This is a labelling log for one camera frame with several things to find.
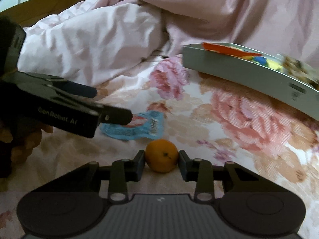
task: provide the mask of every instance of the brand logo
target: brand logo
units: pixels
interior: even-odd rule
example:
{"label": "brand logo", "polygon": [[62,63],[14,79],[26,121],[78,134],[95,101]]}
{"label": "brand logo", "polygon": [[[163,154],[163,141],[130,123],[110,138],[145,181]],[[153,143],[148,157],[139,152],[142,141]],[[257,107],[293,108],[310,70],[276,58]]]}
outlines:
{"label": "brand logo", "polygon": [[165,198],[163,198],[163,197],[157,198],[157,201],[159,201],[159,202],[162,202],[164,200],[165,200]]}
{"label": "brand logo", "polygon": [[40,112],[43,115],[47,115],[47,116],[53,117],[55,119],[71,123],[71,124],[77,123],[77,120],[74,120],[74,119],[69,120],[68,117],[63,117],[60,114],[54,113],[53,111],[50,111],[50,112],[46,111],[46,110],[42,109],[41,107],[38,107],[38,112]]}

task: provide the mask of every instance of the screw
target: screw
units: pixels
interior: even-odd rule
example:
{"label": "screw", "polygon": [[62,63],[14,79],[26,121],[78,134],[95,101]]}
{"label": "screw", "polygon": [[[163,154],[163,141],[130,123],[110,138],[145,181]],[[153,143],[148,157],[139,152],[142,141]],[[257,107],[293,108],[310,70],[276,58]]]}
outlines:
{"label": "screw", "polygon": [[196,198],[200,201],[210,201],[213,197],[209,193],[202,192],[202,193],[197,194]]}
{"label": "screw", "polygon": [[98,116],[98,112],[96,112],[96,111],[89,111],[89,114],[91,114],[93,116]]}
{"label": "screw", "polygon": [[113,193],[110,198],[113,201],[122,201],[125,199],[125,195],[123,193]]}

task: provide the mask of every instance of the barcode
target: barcode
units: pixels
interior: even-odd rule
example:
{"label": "barcode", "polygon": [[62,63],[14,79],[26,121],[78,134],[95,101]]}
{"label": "barcode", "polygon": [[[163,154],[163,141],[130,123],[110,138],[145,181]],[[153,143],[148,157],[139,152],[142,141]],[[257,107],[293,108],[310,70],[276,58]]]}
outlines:
{"label": "barcode", "polygon": [[157,126],[158,126],[158,120],[156,119],[151,119],[151,129],[150,129],[150,134],[152,136],[155,136],[157,134]]}

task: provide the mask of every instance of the pink blanket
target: pink blanket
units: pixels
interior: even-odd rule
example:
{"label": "pink blanket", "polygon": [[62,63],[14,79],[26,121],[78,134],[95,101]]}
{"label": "pink blanket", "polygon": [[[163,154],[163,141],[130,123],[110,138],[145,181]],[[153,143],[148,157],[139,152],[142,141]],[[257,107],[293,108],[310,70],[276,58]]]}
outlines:
{"label": "pink blanket", "polygon": [[231,42],[268,54],[286,53],[318,66],[319,0],[87,0],[53,21],[123,3],[163,9],[169,56],[179,54],[183,44]]}

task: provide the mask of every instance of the finger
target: finger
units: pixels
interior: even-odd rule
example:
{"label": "finger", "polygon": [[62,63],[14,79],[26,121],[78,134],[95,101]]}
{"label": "finger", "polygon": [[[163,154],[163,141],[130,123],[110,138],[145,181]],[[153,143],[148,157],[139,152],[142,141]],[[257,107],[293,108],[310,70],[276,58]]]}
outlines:
{"label": "finger", "polygon": [[13,136],[8,128],[0,129],[0,141],[4,143],[11,143],[13,140]]}
{"label": "finger", "polygon": [[32,154],[32,149],[26,149],[24,146],[14,147],[11,150],[11,162],[13,164],[24,163]]}
{"label": "finger", "polygon": [[42,131],[40,129],[29,134],[24,139],[25,149],[33,149],[37,147],[41,143],[41,139],[42,139]]}
{"label": "finger", "polygon": [[49,126],[47,124],[43,124],[43,123],[40,123],[40,126],[39,126],[45,133],[49,133],[49,134],[52,134],[53,133],[53,127],[52,126]]}

